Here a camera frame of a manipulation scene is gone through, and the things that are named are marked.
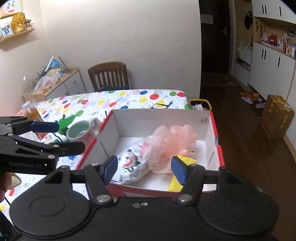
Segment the person's left hand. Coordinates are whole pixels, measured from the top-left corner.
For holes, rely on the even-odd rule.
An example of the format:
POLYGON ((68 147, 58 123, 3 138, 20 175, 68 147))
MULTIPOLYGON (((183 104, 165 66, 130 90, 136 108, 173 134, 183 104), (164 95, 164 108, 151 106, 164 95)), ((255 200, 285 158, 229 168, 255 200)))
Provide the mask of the person's left hand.
POLYGON ((0 179, 0 202, 4 201, 5 194, 22 183, 22 180, 15 173, 6 172, 1 174, 0 179))

